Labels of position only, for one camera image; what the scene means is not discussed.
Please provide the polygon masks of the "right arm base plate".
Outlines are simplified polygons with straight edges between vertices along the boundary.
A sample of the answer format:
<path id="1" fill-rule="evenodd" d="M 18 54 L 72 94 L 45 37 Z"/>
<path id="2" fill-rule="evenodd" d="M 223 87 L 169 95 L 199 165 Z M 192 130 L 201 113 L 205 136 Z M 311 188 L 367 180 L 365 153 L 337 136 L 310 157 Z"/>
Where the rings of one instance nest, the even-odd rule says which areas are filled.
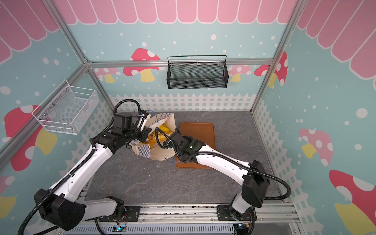
<path id="1" fill-rule="evenodd" d="M 254 207 L 249 207 L 245 213 L 239 213 L 230 205 L 218 205 L 216 212 L 219 221 L 257 221 Z"/>

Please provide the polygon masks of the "checkered paper bag blue handles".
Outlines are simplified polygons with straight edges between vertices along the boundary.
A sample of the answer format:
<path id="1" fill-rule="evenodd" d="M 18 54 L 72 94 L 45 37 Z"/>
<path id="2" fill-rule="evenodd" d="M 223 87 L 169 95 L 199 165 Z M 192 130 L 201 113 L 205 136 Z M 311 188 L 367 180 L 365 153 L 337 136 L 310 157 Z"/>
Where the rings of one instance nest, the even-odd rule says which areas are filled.
<path id="1" fill-rule="evenodd" d="M 170 136 L 176 129 L 174 114 L 156 114 L 146 122 L 144 129 L 147 127 L 151 128 L 151 131 L 148 133 L 145 142 L 134 140 L 130 143 L 134 153 L 138 156 L 156 161 L 165 161 L 166 159 L 174 157 L 175 152 L 172 147 L 161 148 L 158 145 L 157 140 L 159 140 L 162 145 L 167 142 L 167 138 L 162 133 L 159 132 L 158 135 L 156 135 L 155 132 L 155 129 L 159 128 L 165 135 Z"/>

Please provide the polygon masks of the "yellow fake croissant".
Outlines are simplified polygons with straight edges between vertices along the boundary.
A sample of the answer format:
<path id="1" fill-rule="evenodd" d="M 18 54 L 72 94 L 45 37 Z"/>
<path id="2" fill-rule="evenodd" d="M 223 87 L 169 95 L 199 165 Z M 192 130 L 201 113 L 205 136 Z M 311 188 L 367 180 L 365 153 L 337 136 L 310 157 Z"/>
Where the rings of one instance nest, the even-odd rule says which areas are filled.
<path id="1" fill-rule="evenodd" d="M 150 147 L 153 148 L 153 146 L 156 142 L 157 142 L 157 138 L 156 138 L 155 133 L 148 135 L 148 138 L 147 138 L 147 141 L 146 141 L 147 145 L 150 145 Z"/>

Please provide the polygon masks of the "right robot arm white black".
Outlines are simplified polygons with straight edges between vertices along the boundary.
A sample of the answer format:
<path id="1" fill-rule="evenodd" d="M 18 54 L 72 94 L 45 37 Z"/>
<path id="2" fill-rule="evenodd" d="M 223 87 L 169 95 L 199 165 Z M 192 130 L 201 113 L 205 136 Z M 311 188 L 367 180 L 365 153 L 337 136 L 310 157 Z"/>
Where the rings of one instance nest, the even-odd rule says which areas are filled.
<path id="1" fill-rule="evenodd" d="M 232 200 L 224 218 L 237 221 L 256 220 L 255 208 L 261 208 L 264 200 L 284 200 L 291 196 L 290 185 L 274 175 L 266 173 L 262 163 L 254 160 L 245 162 L 224 155 L 202 141 L 183 136 L 178 129 L 167 135 L 160 128 L 155 130 L 156 142 L 161 148 L 171 148 L 183 163 L 196 163 L 215 169 L 242 186 L 241 192 Z M 286 188 L 281 196 L 267 196 L 270 181 Z"/>

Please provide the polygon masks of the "ridged yellow fake bread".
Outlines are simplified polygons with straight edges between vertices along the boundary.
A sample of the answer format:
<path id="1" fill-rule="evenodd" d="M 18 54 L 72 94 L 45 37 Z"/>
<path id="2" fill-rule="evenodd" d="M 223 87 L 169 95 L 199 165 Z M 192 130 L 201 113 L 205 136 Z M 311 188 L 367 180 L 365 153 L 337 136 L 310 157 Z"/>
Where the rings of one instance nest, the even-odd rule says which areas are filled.
<path id="1" fill-rule="evenodd" d="M 166 134 L 171 134 L 172 133 L 172 131 L 165 124 L 162 124 L 161 126 L 159 126 L 159 129 L 161 131 L 163 131 L 164 133 L 166 133 Z"/>

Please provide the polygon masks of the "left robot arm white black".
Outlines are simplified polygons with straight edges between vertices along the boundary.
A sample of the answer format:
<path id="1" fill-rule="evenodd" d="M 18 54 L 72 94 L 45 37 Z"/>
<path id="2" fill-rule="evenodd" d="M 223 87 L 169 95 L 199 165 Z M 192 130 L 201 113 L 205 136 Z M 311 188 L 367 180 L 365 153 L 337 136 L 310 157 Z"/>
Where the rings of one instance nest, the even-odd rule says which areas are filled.
<path id="1" fill-rule="evenodd" d="M 102 200 L 79 202 L 78 198 L 97 170 L 121 147 L 129 146 L 133 140 L 147 140 L 151 128 L 146 127 L 146 121 L 150 117 L 136 100 L 120 101 L 114 107 L 108 126 L 89 139 L 91 146 L 77 164 L 48 190 L 40 189 L 35 194 L 36 206 L 20 225 L 18 234 L 24 234 L 37 212 L 42 219 L 53 224 L 53 227 L 42 231 L 42 235 L 58 228 L 69 231 L 82 221 L 97 221 L 103 216 L 123 219 L 126 216 L 123 200 L 109 196 Z"/>

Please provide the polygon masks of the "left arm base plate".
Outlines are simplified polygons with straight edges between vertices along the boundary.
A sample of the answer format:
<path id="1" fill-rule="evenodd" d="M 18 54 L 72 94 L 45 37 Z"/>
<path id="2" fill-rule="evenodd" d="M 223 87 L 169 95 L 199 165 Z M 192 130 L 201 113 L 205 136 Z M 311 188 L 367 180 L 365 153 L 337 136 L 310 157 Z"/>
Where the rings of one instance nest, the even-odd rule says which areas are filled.
<path id="1" fill-rule="evenodd" d="M 123 206 L 116 209 L 113 215 L 100 217 L 99 222 L 138 222 L 140 209 L 140 206 Z"/>

